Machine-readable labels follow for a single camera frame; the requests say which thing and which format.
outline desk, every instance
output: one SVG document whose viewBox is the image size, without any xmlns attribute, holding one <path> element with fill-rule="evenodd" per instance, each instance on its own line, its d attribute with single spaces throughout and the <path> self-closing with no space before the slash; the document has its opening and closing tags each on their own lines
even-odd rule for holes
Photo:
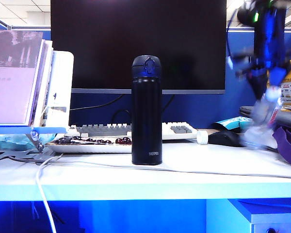
<svg viewBox="0 0 291 233">
<path fill-rule="evenodd" d="M 64 155 L 61 160 L 132 165 L 130 154 Z M 163 144 L 163 164 L 183 171 L 291 176 L 270 151 L 196 143 Z M 38 166 L 0 160 L 0 200 L 41 200 Z M 291 179 L 50 165 L 41 183 L 48 200 L 173 200 L 290 198 Z"/>
</svg>

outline gray keys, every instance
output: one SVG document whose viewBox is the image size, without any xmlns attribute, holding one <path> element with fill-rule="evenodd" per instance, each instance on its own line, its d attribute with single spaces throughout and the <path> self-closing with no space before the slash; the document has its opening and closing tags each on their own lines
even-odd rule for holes
<svg viewBox="0 0 291 233">
<path fill-rule="evenodd" d="M 77 127 L 77 131 L 80 133 L 88 133 L 89 137 L 98 137 L 98 136 L 123 136 L 127 135 L 128 131 L 131 131 L 131 126 L 113 126 L 110 127 L 99 125 L 83 125 L 82 127 Z"/>
<path fill-rule="evenodd" d="M 171 126 L 175 133 L 192 133 L 192 130 L 188 129 L 186 126 Z"/>
</svg>

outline computer mouse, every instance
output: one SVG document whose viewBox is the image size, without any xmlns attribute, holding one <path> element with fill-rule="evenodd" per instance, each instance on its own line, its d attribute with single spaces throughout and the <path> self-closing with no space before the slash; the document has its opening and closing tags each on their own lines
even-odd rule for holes
<svg viewBox="0 0 291 233">
<path fill-rule="evenodd" d="M 243 147 L 240 144 L 239 135 L 227 130 L 210 134 L 208 137 L 208 143 L 229 147 Z"/>
</svg>

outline thermos logo text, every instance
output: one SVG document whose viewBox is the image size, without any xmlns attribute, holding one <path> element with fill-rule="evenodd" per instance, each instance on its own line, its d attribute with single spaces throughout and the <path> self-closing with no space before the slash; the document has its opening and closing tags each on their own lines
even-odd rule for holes
<svg viewBox="0 0 291 233">
<path fill-rule="evenodd" d="M 153 156 L 153 155 L 159 155 L 159 153 L 156 152 L 156 151 L 154 151 L 154 152 L 149 152 L 149 155 L 150 155 L 150 156 Z"/>
</svg>

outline black water bottle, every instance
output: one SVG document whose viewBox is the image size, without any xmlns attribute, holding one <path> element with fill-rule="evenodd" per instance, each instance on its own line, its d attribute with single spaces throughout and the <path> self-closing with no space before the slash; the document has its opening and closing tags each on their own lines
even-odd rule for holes
<svg viewBox="0 0 291 233">
<path fill-rule="evenodd" d="M 155 56 L 136 57 L 132 63 L 132 163 L 162 163 L 162 67 Z"/>
</svg>

